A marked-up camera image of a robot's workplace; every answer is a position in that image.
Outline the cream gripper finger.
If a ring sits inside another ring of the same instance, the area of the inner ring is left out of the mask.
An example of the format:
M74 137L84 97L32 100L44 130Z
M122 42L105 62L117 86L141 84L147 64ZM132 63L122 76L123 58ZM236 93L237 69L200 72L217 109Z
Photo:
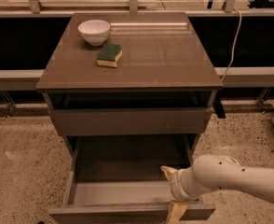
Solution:
M177 172L177 169L165 165L162 165L160 170L163 172L167 180L170 180L171 177Z
M179 224L181 217L187 209L186 203L171 201L168 207L166 224Z

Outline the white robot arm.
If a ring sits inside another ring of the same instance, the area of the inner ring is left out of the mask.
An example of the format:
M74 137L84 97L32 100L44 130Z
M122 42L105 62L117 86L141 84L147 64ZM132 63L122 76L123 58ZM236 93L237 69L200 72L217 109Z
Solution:
M170 182L166 224L179 224L191 201L217 190L236 190L274 203L274 169L242 166L231 156L201 155L187 169L161 166Z

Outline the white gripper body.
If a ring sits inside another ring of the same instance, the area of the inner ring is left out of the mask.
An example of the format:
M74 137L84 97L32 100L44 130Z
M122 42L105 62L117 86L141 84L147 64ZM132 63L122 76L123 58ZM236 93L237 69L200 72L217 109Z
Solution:
M191 168L180 169L171 177L171 194L176 201L192 202L204 194L205 190L194 177Z

